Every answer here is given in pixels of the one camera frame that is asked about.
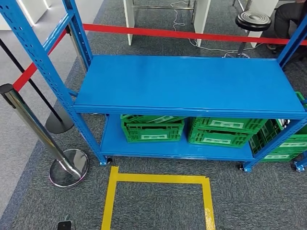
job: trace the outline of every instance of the perforated upright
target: perforated upright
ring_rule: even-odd
[[[54,44],[66,26],[70,24],[79,35],[77,36],[78,42],[80,49],[83,51],[83,58],[86,60],[87,66],[91,64],[92,55],[85,33],[82,27],[76,3],[70,0],[64,0],[64,3],[66,6],[67,13],[44,45],[39,42],[15,0],[1,0],[0,11],[25,51],[57,96],[57,100],[73,120],[75,125],[98,158],[101,164],[106,165],[106,158],[101,154],[100,146],[95,140],[83,118],[73,108],[73,101],[70,97],[70,91],[63,83],[48,56],[48,52],[52,47],[52,44]]]

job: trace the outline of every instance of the stanchion base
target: stanchion base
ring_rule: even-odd
[[[88,158],[79,149],[69,149],[64,151],[64,155],[79,172],[81,178],[76,178],[64,170],[57,160],[54,160],[49,170],[50,181],[57,187],[71,188],[81,182],[88,169]]]
[[[73,122],[64,109],[58,111],[57,114],[62,119],[62,122],[60,122],[54,113],[51,113],[46,121],[47,130],[51,133],[59,134],[64,133],[73,126]]]

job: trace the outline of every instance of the black trousers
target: black trousers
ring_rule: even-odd
[[[278,38],[290,38],[290,22],[298,24],[303,3],[286,3],[278,7],[275,13],[274,30]]]

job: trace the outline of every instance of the shelf unit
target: shelf unit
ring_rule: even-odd
[[[296,96],[281,69],[305,37],[307,18],[278,59],[93,56],[76,3],[63,2],[67,14],[43,45],[16,1],[0,0],[0,12],[101,165],[106,165],[109,156],[225,160],[243,161],[243,170],[250,172],[307,124],[307,113],[302,105],[305,102]],[[48,56],[67,25],[87,71],[78,93],[67,89]],[[101,144],[81,113],[107,114]],[[185,135],[180,142],[128,143],[120,128],[119,114],[287,118],[292,122],[253,156],[249,144],[240,149],[193,145]]]

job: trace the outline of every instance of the yellow floor tape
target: yellow floor tape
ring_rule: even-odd
[[[205,211],[206,230],[215,230],[212,200],[211,198],[210,182],[205,176],[185,175],[155,175],[155,174],[132,174],[119,173],[119,167],[112,166],[109,185],[104,204],[101,230],[110,230],[111,227],[113,206],[114,204],[116,182],[144,182],[144,183],[175,183],[175,184],[201,184]]]

